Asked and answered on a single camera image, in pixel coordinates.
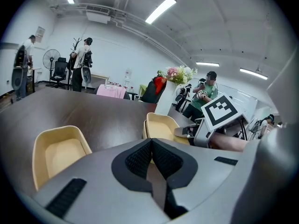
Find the electric fan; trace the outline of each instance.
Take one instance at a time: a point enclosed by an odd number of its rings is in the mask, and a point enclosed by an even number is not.
[[[43,65],[45,68],[50,70],[49,84],[46,86],[51,86],[51,75],[52,70],[55,69],[55,62],[60,57],[60,53],[55,49],[48,50],[45,55],[43,55]]]

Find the white t-shirt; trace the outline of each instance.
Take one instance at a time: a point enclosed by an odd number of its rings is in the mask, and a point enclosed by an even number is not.
[[[79,65],[79,61],[82,58],[82,56],[84,55],[84,53],[88,52],[88,51],[90,51],[90,46],[88,46],[88,45],[84,45],[75,50],[75,53],[77,54],[77,59],[75,61],[74,69],[82,67],[82,64]]]
[[[28,56],[33,56],[33,50],[34,50],[34,44],[31,42],[31,39],[27,39],[23,46],[25,47],[25,50],[27,51]]]
[[[261,135],[261,132],[262,132],[262,129],[264,126],[267,126],[268,125],[268,122],[266,120],[264,120],[262,122],[262,124],[260,126],[257,127],[257,132],[254,136],[255,139],[258,139],[258,137]]]

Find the pink flower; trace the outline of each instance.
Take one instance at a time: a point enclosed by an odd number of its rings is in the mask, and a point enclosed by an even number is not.
[[[178,69],[176,67],[170,67],[167,71],[167,75],[171,76],[173,73],[177,73]]]

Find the man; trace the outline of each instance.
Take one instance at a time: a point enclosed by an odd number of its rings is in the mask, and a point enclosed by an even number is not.
[[[22,98],[26,97],[26,85],[27,85],[27,72],[28,72],[28,66],[32,69],[33,62],[32,62],[32,56],[33,56],[33,50],[34,50],[34,43],[36,42],[36,37],[34,35],[31,35],[21,46],[25,47],[26,51],[26,57],[25,57],[25,63],[23,65],[23,77],[22,77],[22,83],[18,90],[15,91],[15,94],[17,96],[17,101],[21,100]]]
[[[255,140],[256,139],[261,139],[265,134],[265,131],[267,129],[267,125],[271,124],[273,122],[274,122],[274,115],[273,114],[270,114],[268,117],[261,120],[258,124],[257,132],[255,133],[253,139],[255,139]]]
[[[182,98],[180,99],[180,101],[177,104],[176,111],[179,111],[180,107],[182,106],[182,104],[186,100],[186,97],[187,96],[190,97],[191,87],[192,87],[192,85],[188,84],[185,88],[181,89],[180,95],[182,95]]]
[[[201,83],[193,89],[193,93],[196,94],[191,104],[183,112],[183,115],[187,118],[191,117],[191,121],[195,122],[196,119],[201,118],[201,107],[217,97],[216,77],[217,74],[214,71],[210,71],[206,75],[206,82]]]
[[[87,39],[84,40],[84,46],[81,46],[79,48],[77,48],[75,50],[75,52],[73,52],[71,54],[71,57],[74,59],[76,58],[75,61],[75,65],[74,65],[74,71],[73,71],[73,75],[72,75],[72,88],[73,91],[78,91],[81,92],[81,88],[82,88],[82,75],[81,75],[81,69],[83,66],[83,55],[90,51],[90,45],[92,44],[93,40],[92,38],[88,37]]]

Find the ceiling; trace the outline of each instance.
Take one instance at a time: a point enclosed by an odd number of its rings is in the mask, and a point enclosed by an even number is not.
[[[196,61],[216,62],[223,76],[266,88],[297,45],[296,35],[273,0],[176,0],[152,25],[144,21],[164,0],[47,0],[59,16],[85,15],[86,4],[115,9],[114,20],[145,34],[168,54],[201,71]],[[239,68],[269,77],[241,74]]]

